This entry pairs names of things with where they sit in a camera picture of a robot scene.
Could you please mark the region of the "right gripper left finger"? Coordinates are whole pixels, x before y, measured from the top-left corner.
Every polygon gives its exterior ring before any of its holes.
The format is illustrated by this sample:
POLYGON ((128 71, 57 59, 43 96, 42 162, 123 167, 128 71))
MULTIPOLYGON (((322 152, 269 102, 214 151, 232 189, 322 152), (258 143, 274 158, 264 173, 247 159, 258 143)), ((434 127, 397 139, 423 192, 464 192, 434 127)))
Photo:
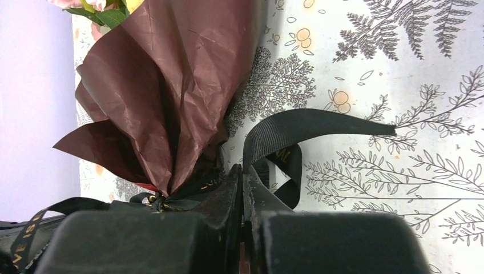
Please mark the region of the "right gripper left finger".
POLYGON ((220 186, 193 209, 201 222, 194 236, 191 273, 239 272, 241 175, 241 165, 233 165, 220 186))

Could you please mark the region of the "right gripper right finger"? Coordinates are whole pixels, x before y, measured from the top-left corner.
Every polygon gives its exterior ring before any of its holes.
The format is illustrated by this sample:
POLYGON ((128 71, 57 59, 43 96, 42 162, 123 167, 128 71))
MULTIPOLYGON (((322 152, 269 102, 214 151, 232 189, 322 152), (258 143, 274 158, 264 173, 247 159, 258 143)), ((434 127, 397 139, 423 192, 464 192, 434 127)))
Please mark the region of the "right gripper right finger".
POLYGON ((263 185, 252 166, 243 172, 242 186, 245 258, 251 273, 271 273, 273 235, 268 219, 293 210, 263 185))

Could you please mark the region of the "black gold-lettered ribbon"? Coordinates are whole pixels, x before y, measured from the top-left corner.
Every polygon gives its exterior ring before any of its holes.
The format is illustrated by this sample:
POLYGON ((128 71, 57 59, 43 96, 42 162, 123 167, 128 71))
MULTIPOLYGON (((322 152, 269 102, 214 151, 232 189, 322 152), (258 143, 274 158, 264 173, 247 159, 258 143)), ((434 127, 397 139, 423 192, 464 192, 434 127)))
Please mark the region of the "black gold-lettered ribbon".
MULTIPOLYGON (((316 109, 283 111, 263 119, 248 133, 243 172, 285 148, 324 135, 385 135, 394 125, 316 109)), ((216 174, 178 190, 169 198, 143 203, 105 203, 69 198, 48 207, 57 217, 39 211, 29 221, 2 224, 1 235, 12 240, 1 254, 2 273, 191 273, 194 236, 201 216, 193 209, 220 185, 216 174)))

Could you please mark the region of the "flower bouquet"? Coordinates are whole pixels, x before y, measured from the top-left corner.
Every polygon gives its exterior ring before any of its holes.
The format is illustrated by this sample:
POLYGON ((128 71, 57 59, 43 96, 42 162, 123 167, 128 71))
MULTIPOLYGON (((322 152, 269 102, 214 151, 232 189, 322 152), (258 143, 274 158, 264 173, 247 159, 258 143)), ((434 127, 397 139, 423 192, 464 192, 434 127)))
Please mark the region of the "flower bouquet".
POLYGON ((55 144, 168 196, 208 173, 243 90, 266 1, 144 1, 78 67, 92 123, 55 144))

